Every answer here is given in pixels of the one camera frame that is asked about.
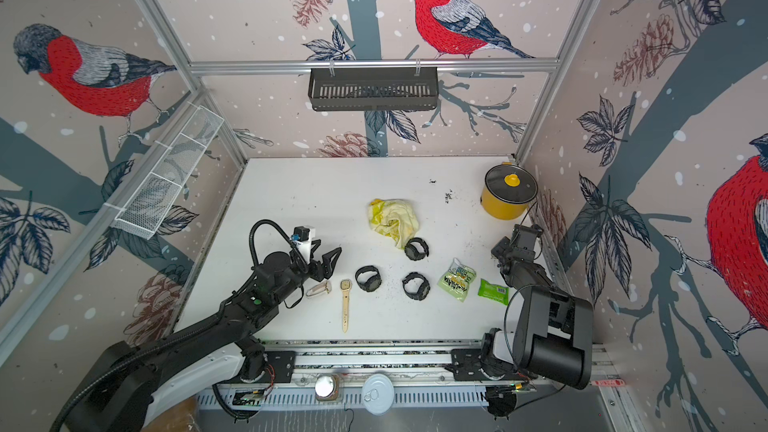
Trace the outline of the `black digital watch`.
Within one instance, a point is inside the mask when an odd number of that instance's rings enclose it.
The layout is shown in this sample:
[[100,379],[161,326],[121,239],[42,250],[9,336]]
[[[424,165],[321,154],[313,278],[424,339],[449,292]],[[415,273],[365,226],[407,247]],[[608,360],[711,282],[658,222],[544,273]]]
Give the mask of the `black digital watch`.
[[405,244],[404,252],[409,260],[420,261],[429,256],[430,249],[424,239],[413,237]]
[[424,301],[430,291],[431,285],[428,279],[419,272],[410,272],[401,280],[405,295],[414,301]]
[[366,265],[355,272],[355,282],[365,292],[377,291],[382,285],[382,275],[374,265]]

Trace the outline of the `yellow green frog towel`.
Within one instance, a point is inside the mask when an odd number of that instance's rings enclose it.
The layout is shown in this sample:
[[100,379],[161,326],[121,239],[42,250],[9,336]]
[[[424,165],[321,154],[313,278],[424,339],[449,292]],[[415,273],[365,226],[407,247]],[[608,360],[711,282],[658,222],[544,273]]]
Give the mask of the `yellow green frog towel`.
[[420,229],[413,206],[405,200],[375,199],[368,204],[367,217],[374,232],[393,239],[395,246],[401,250]]

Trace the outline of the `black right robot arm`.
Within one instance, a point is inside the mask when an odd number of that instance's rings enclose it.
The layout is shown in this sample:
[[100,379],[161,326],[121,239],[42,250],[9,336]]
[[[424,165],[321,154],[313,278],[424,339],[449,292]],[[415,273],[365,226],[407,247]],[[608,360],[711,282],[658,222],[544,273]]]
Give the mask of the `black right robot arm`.
[[491,251],[500,275],[522,301],[515,330],[485,334],[480,363],[490,377],[539,375],[581,390],[591,380],[593,306],[558,287],[535,262],[543,229],[517,224]]

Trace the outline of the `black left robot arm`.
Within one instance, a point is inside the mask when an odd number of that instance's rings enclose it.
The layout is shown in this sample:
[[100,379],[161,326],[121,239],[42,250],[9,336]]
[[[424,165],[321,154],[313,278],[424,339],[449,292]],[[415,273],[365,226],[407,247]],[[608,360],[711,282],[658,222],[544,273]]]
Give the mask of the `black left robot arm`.
[[238,377],[256,381],[267,368],[255,335],[307,280],[332,277],[342,253],[314,253],[308,227],[287,234],[276,222],[253,224],[247,239],[251,274],[210,316],[170,335],[108,347],[62,406],[52,430],[140,431],[197,392]]

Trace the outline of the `silver band watch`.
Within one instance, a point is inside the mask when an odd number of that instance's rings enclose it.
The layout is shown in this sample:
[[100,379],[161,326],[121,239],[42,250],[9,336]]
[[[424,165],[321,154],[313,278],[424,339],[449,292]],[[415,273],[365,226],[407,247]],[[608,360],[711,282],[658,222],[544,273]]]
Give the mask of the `silver band watch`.
[[317,285],[313,286],[305,296],[307,298],[314,298],[322,295],[330,294],[332,291],[332,283],[329,280],[324,280]]

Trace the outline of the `small green sachet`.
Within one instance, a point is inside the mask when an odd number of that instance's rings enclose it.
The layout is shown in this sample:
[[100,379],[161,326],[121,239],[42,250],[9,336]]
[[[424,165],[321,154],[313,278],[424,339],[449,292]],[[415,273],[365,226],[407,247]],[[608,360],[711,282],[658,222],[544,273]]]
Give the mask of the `small green sachet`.
[[485,279],[482,279],[480,282],[478,296],[498,302],[504,306],[507,306],[510,300],[509,288],[507,286],[493,284]]

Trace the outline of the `yellow pot with glass lid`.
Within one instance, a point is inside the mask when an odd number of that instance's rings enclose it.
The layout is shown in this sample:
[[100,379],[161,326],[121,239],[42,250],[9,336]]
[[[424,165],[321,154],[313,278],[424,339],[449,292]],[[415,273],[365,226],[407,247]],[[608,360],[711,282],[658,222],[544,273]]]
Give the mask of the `yellow pot with glass lid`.
[[521,217],[538,195],[538,183],[527,170],[502,163],[491,167],[484,177],[483,209],[499,220]]

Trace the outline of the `green snack packet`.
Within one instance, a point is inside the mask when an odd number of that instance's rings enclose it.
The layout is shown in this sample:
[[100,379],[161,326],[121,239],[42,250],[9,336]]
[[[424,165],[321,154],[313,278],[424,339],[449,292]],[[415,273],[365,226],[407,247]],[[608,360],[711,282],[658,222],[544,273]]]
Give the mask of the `green snack packet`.
[[477,272],[454,258],[450,267],[441,276],[438,286],[460,302],[464,302],[469,294],[472,282]]

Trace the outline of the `glass spice jar silver lid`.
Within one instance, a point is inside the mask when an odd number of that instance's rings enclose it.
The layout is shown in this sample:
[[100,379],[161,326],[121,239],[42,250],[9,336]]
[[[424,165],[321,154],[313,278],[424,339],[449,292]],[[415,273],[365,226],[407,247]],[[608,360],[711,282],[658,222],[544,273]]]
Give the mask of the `glass spice jar silver lid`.
[[315,398],[319,402],[333,402],[339,398],[341,379],[336,374],[323,374],[317,377],[314,386]]

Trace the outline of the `white mesh wall shelf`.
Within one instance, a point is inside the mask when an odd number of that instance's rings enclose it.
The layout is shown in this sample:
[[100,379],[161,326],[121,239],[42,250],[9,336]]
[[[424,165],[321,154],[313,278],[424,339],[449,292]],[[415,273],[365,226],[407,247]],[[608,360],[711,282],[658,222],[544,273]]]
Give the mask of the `white mesh wall shelf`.
[[223,123],[224,119],[215,112],[195,106],[172,140],[160,144],[161,158],[127,203],[118,209],[111,227],[145,240],[185,229],[194,215],[175,207],[175,201]]

